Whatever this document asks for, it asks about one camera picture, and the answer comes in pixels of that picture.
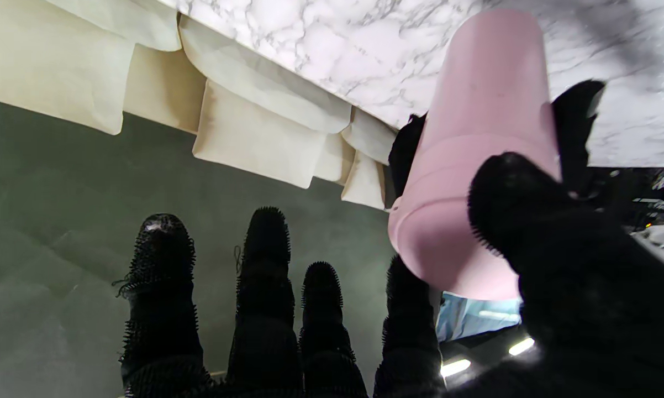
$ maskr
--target green-gray floor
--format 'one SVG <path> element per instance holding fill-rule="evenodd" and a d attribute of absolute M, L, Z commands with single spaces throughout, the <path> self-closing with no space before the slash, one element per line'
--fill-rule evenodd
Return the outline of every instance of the green-gray floor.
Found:
<path fill-rule="evenodd" d="M 120 395 L 128 304 L 110 282 L 127 272 L 140 222 L 154 212 L 177 214 L 195 239 L 205 364 L 224 370 L 234 246 L 260 206 L 280 207 L 289 221 L 296 297 L 308 264 L 335 265 L 345 325 L 372 388 L 392 255 L 387 215 L 340 201 L 332 183 L 302 190 L 195 159 L 193 142 L 130 115 L 112 137 L 0 104 L 0 397 Z"/>

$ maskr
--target gloved hand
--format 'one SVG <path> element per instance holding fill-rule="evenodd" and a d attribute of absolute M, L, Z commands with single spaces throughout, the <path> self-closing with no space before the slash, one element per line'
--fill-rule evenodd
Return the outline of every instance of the gloved hand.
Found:
<path fill-rule="evenodd" d="M 588 153 L 585 148 L 597 118 L 597 105 L 602 99 L 605 83 L 597 80 L 582 81 L 565 91 L 552 103 L 562 182 L 569 191 L 579 191 Z M 393 142 L 388 163 L 391 167 L 393 188 L 401 196 L 408 181 L 410 166 L 418 148 L 420 134 L 425 125 L 425 116 L 411 115 L 400 129 Z"/>

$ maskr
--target ceiling light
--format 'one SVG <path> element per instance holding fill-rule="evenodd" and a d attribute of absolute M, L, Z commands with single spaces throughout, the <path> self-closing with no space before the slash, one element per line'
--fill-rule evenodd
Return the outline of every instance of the ceiling light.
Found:
<path fill-rule="evenodd" d="M 454 375 L 456 373 L 460 373 L 463 370 L 466 370 L 467 368 L 469 368 L 469 365 L 471 365 L 471 362 L 466 359 L 461 359 L 453 363 L 448 363 L 448 365 L 443 365 L 440 368 L 440 375 L 443 378 L 446 378 L 447 376 Z"/>
<path fill-rule="evenodd" d="M 514 345 L 513 347 L 509 348 L 509 353 L 513 356 L 519 355 L 520 353 L 534 346 L 534 343 L 535 342 L 533 338 L 529 337 L 526 340 L 523 340 L 523 342 L 518 343 L 517 345 Z"/>

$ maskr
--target beige fabric organizer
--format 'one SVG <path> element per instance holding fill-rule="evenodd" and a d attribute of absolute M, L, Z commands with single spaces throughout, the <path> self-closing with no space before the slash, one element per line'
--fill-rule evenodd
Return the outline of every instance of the beige fabric organizer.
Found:
<path fill-rule="evenodd" d="M 0 101 L 109 134 L 126 111 L 198 134 L 199 159 L 301 188 L 316 176 L 383 209 L 385 124 L 353 122 L 348 103 L 188 18 L 178 50 L 174 12 L 157 0 L 1 0 Z"/>

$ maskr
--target black string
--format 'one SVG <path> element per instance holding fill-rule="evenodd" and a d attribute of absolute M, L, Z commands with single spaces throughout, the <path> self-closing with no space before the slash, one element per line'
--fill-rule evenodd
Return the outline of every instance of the black string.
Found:
<path fill-rule="evenodd" d="M 241 246 L 234 246 L 234 261 L 236 262 L 236 274 L 241 274 Z"/>

